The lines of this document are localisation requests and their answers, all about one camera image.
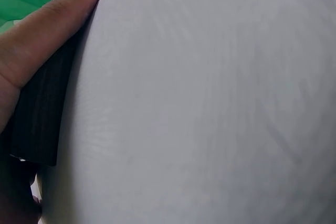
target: white fabric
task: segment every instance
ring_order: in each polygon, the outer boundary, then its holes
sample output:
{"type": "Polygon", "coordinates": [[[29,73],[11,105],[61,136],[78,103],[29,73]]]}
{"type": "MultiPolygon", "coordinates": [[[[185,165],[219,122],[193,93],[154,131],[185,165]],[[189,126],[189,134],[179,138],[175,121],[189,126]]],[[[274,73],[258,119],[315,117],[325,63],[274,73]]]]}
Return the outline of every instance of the white fabric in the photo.
{"type": "Polygon", "coordinates": [[[100,0],[45,223],[334,223],[336,0],[100,0]]]}

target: skin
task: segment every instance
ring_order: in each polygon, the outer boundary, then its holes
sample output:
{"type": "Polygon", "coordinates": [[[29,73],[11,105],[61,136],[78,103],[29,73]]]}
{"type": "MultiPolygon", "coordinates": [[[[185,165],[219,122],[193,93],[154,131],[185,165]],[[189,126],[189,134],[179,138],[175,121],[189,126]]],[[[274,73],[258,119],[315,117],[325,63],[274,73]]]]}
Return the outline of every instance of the skin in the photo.
{"type": "MultiPolygon", "coordinates": [[[[86,20],[97,0],[53,0],[0,35],[0,132],[13,114],[21,88],[86,20]]],[[[41,207],[30,185],[38,167],[6,154],[0,138],[0,223],[37,223],[41,207]]]]}

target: dark object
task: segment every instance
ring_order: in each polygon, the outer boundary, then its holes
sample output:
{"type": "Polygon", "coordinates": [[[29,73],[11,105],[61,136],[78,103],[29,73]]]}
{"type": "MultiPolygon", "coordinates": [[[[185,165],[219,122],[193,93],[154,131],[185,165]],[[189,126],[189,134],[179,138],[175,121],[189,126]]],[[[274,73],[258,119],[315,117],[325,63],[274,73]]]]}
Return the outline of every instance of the dark object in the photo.
{"type": "Polygon", "coordinates": [[[23,87],[14,117],[10,154],[54,166],[71,65],[82,30],[60,47],[23,87]]]}

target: finger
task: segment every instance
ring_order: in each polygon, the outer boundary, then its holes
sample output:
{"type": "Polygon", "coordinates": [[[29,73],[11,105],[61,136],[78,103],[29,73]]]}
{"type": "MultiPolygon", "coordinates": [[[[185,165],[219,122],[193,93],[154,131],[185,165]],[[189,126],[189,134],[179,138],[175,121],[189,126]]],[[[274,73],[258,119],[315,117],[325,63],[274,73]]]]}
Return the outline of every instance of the finger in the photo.
{"type": "Polygon", "coordinates": [[[83,24],[97,0],[53,0],[0,36],[0,76],[22,87],[83,24]]]}

